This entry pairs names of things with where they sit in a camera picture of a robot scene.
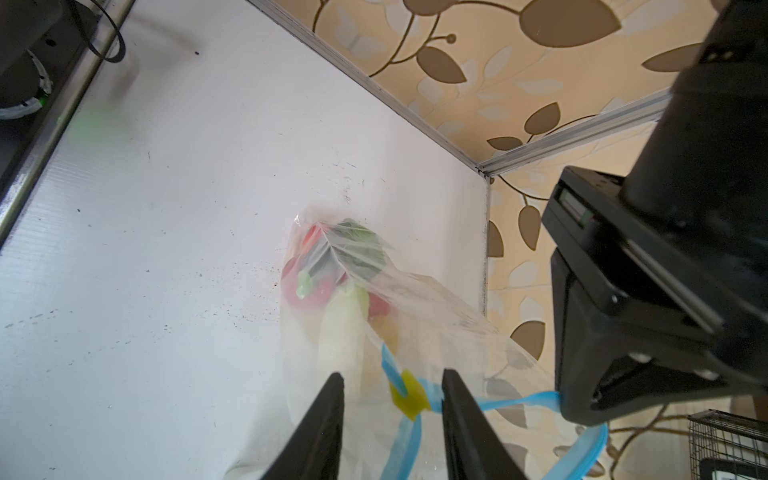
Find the white radish green leaves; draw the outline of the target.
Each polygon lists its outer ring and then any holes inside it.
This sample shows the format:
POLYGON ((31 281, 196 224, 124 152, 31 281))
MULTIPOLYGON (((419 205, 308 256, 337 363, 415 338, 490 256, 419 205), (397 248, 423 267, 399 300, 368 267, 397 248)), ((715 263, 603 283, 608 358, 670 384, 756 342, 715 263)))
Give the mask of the white radish green leaves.
POLYGON ((318 369, 342 375, 347 392, 357 395, 364 371, 370 282, 386 264, 378 235, 353 219, 333 225, 327 238, 335 289, 324 310, 318 340, 318 369))

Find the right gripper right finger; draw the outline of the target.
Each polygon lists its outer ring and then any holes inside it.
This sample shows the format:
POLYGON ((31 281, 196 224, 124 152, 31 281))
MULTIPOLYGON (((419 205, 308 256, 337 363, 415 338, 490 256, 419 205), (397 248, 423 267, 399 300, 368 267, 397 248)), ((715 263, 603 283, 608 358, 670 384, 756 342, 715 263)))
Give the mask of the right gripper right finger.
POLYGON ((526 479, 507 453, 459 373, 442 377, 442 423, 448 478, 526 479))

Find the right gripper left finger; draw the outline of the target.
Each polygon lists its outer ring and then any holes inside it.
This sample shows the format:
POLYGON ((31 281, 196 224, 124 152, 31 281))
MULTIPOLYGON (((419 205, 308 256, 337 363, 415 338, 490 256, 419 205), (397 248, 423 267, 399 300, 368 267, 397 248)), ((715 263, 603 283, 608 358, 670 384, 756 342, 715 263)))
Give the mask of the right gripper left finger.
POLYGON ((334 372, 262 479, 337 479, 344 407, 344 379, 334 372))

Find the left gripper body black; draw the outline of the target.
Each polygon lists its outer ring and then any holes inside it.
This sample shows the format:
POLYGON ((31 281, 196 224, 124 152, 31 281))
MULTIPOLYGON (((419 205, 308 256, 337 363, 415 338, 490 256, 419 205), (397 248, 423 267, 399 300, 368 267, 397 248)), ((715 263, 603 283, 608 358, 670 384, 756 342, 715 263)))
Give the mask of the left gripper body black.
POLYGON ((767 380, 767 5, 720 12, 630 173, 568 167, 545 214, 605 226, 704 330, 708 356, 767 380))

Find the clear zip top bag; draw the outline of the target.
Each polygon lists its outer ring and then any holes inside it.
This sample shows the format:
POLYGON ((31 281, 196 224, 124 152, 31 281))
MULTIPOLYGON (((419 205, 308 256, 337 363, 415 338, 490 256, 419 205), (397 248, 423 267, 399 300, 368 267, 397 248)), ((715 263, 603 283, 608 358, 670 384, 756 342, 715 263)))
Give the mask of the clear zip top bag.
MULTIPOLYGON (((324 238, 340 222, 296 218, 287 261, 306 255, 299 242, 313 223, 324 238)), ((561 412, 552 378, 518 343, 435 279, 400 269, 378 236, 386 264, 368 292, 392 305, 368 316, 361 390, 347 392, 337 479, 449 479, 442 423, 442 377, 459 373, 494 433, 526 479, 581 479, 598 466, 609 436, 599 424, 579 427, 561 412)), ((231 479, 262 479, 282 452, 327 378, 317 367, 324 310, 298 310, 281 295, 283 384, 291 422, 254 462, 231 479)))

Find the dark purple eggplant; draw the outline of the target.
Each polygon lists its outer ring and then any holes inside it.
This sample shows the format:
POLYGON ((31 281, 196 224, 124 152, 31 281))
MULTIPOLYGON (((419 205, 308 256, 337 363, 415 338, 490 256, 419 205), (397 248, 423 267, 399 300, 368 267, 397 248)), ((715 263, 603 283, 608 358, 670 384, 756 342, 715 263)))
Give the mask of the dark purple eggplant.
POLYGON ((334 285, 346 280, 347 274, 339 262, 333 246, 325 239, 318 238, 306 255, 302 272, 312 289, 322 281, 334 285))

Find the red apple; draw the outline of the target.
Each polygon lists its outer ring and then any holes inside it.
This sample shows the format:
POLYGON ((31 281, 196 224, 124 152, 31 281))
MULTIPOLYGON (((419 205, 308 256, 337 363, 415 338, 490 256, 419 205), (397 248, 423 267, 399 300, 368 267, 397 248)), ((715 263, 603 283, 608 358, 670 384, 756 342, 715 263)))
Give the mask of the red apple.
POLYGON ((374 293, 369 294, 368 316, 370 318, 386 317, 392 311, 390 302, 374 293))
POLYGON ((323 239, 323 227, 317 222, 313 223, 299 242, 298 255, 308 255, 323 239))
POLYGON ((282 299, 298 310, 319 310, 330 301, 336 289, 335 280, 328 275, 312 276, 308 270, 301 270, 298 258, 292 257, 284 265, 280 288, 282 299))

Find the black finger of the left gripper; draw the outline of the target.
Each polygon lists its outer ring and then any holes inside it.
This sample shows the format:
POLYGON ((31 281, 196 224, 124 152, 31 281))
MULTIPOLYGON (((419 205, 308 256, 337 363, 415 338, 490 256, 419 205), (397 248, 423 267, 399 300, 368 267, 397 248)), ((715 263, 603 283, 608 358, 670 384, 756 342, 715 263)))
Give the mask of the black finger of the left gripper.
POLYGON ((551 256, 555 388, 563 416, 595 426, 666 403, 764 396, 714 357, 696 324, 623 254, 551 256))

